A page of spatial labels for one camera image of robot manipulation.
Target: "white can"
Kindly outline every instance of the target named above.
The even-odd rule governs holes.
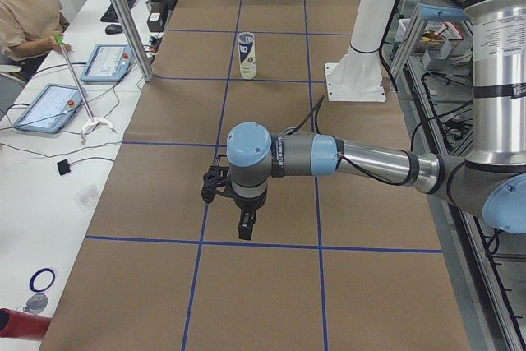
[[[254,34],[243,32],[238,35],[239,71],[245,80],[256,76],[256,46]]]

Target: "red cylinder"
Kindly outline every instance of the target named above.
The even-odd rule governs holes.
[[[48,331],[51,318],[28,312],[0,309],[0,337],[42,340]]]

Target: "black keyboard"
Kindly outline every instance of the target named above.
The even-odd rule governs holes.
[[[126,3],[128,3],[128,7],[133,8],[135,6],[135,3],[137,0],[126,0]],[[115,12],[115,8],[113,7],[113,4],[110,4],[108,7],[108,10],[104,13],[103,16],[100,17],[101,22],[118,22],[117,13]]]

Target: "blue tablet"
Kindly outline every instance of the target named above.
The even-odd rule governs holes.
[[[82,104],[75,86],[47,84],[13,124],[28,132],[57,133]]]
[[[97,44],[81,80],[97,84],[119,82],[128,73],[132,58],[132,49],[127,44]]]

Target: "white table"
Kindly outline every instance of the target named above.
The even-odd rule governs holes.
[[[151,33],[146,20],[149,12],[146,0],[139,0],[131,10],[143,44],[148,44]],[[100,17],[109,0],[88,0],[72,21],[65,41],[72,45],[72,62],[86,62],[96,44],[126,43],[124,34],[106,35],[107,24]],[[48,55],[41,68],[62,64],[59,53]],[[82,67],[77,68],[78,75]],[[16,103],[30,103],[48,83],[74,85],[67,67],[59,67],[35,76],[22,91]],[[99,127],[87,136],[85,146],[120,142],[130,122],[144,84],[141,71],[133,67],[118,84],[115,93],[120,104],[108,115],[117,132]],[[110,85],[86,85],[88,99],[102,94]],[[113,92],[108,92],[91,103],[95,116],[103,117],[116,103]],[[9,115],[14,122],[23,109],[13,109]],[[80,132],[87,121],[84,109],[79,109],[64,130]],[[0,128],[8,127],[4,118]],[[67,153],[82,148],[78,135],[30,134],[13,129],[0,131],[0,143],[46,155]],[[50,267],[57,278],[45,293],[48,306],[42,316],[53,316],[62,295],[67,277],[81,246],[85,231],[94,213],[99,194],[104,189],[113,163],[92,159],[72,167],[64,176],[58,174],[56,163],[67,158],[73,161],[104,157],[115,159],[120,144],[93,150],[84,150],[66,157],[47,159],[38,155],[13,150],[4,146],[0,150],[0,307],[17,309],[24,306],[34,293],[29,289],[30,277],[39,269]],[[0,339],[2,351],[36,350],[39,342],[18,339]]]

